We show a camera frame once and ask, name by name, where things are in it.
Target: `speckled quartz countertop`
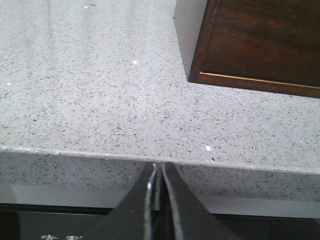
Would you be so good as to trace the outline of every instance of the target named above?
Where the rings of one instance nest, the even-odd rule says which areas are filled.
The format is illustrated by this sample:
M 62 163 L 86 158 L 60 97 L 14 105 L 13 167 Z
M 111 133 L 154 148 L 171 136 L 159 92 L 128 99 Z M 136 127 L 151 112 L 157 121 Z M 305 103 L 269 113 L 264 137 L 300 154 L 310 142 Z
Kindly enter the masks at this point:
M 188 83 L 174 0 L 2 1 L 2 151 L 320 173 L 320 99 Z

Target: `wooden panel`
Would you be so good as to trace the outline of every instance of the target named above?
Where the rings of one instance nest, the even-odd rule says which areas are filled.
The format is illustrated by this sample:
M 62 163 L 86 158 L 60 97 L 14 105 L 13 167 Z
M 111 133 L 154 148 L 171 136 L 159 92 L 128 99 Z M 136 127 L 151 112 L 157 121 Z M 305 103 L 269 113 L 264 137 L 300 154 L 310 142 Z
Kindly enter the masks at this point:
M 320 1 L 222 0 L 201 70 L 320 86 Z
M 320 97 L 320 1 L 208 1 L 189 81 Z

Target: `black object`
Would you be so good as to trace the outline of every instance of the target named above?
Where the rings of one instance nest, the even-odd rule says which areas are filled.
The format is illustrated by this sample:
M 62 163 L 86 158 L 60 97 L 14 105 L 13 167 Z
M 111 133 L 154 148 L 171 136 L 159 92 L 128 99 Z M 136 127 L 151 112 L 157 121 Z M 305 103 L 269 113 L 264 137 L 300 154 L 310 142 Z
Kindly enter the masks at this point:
M 0 204 L 0 240 L 319 240 L 317 219 L 211 214 L 163 163 L 147 162 L 115 209 Z

